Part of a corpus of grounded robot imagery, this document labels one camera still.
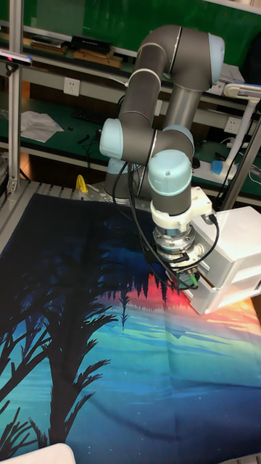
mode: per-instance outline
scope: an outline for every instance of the fabric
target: fabric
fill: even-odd
[[[49,115],[25,111],[21,114],[21,136],[45,144],[56,132],[64,130]]]
[[[139,217],[151,234],[150,214]],[[35,195],[0,275],[0,459],[57,442],[77,464],[261,450],[252,303],[198,315],[155,281],[113,204]]]

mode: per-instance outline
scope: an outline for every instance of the white paper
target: white paper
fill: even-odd
[[[223,63],[220,80],[223,82],[244,82],[237,66],[226,65]]]
[[[47,142],[56,132],[64,132],[49,115],[25,111],[21,114],[21,136]]]

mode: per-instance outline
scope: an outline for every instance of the metal frame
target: metal frame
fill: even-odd
[[[240,190],[244,184],[244,181],[248,175],[249,169],[254,163],[254,159],[257,156],[261,146],[261,117],[257,123],[257,127],[252,135],[246,152],[243,156],[239,168],[233,177],[231,183],[228,186],[228,193],[225,195],[225,199],[222,203],[221,211],[231,210],[238,199]]]
[[[9,3],[9,50],[22,53],[23,0]],[[22,68],[9,77],[9,182],[7,191],[15,191],[20,181],[20,127],[21,127]]]

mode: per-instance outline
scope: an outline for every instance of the white box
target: white box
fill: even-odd
[[[217,214],[220,238],[215,250],[199,264],[197,290],[186,290],[191,306],[204,314],[261,293],[261,215],[251,207]],[[205,252],[215,240],[214,225],[201,217],[192,221],[195,243]]]

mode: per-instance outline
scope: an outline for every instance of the aluminum post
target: aluminum post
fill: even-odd
[[[9,50],[22,53],[23,0],[9,0]],[[9,182],[7,191],[13,192],[20,181],[22,67],[9,77]]]

